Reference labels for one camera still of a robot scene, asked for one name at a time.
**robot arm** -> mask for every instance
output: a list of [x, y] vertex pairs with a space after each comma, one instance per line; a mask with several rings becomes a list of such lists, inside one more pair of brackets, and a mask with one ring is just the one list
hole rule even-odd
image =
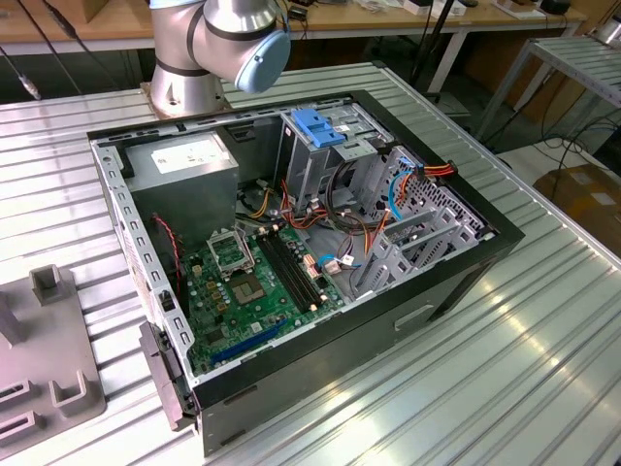
[[167, 116], [221, 109], [219, 78], [263, 92], [289, 57], [275, 0], [151, 0], [150, 8], [157, 58], [151, 99]]

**blue pcie slot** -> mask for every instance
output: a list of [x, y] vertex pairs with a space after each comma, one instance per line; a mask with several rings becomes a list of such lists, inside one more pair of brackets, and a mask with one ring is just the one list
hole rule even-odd
[[287, 319], [282, 320], [273, 327], [268, 328], [261, 333], [257, 333], [256, 335], [253, 335], [250, 338], [237, 343], [231, 348], [224, 349], [221, 352], [217, 352], [211, 357], [212, 365], [214, 365], [216, 362], [222, 362], [225, 359], [231, 359], [239, 354], [242, 354], [244, 351], [247, 351], [261, 343], [265, 343], [268, 340], [276, 337], [278, 331], [286, 322]]

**ram slot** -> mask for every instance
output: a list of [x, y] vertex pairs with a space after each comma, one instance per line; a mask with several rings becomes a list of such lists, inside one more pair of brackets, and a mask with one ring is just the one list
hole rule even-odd
[[319, 293], [280, 237], [266, 236], [257, 243], [301, 313], [321, 304]]

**metal table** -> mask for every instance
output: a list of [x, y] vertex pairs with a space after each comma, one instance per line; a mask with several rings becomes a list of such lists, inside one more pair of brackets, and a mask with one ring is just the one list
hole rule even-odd
[[[387, 69], [284, 74], [235, 107], [365, 88], [526, 233], [448, 316], [210, 458], [211, 464], [613, 464], [621, 454], [619, 259]], [[171, 432], [138, 344], [145, 319], [84, 138], [154, 119], [141, 91], [0, 108], [0, 281], [73, 270], [103, 415], [5, 461], [200, 464]]]
[[[540, 58], [543, 65], [531, 81], [529, 88], [524, 91], [516, 108], [520, 108], [528, 102], [552, 68], [596, 94], [583, 112], [582, 119], [588, 117], [594, 110], [599, 98], [610, 102], [617, 108], [621, 107], [621, 50], [605, 46], [591, 37], [530, 39], [522, 47], [521, 52], [515, 58], [505, 78], [485, 108], [480, 127], [476, 132], [477, 139], [480, 140], [485, 133], [496, 112], [507, 98], [511, 87], [532, 56]], [[573, 127], [578, 125], [579, 120], [573, 124]]]

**gray holder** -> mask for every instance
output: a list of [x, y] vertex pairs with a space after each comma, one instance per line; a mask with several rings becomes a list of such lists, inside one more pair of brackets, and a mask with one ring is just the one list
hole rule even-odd
[[0, 461], [106, 408], [71, 271], [0, 285]]

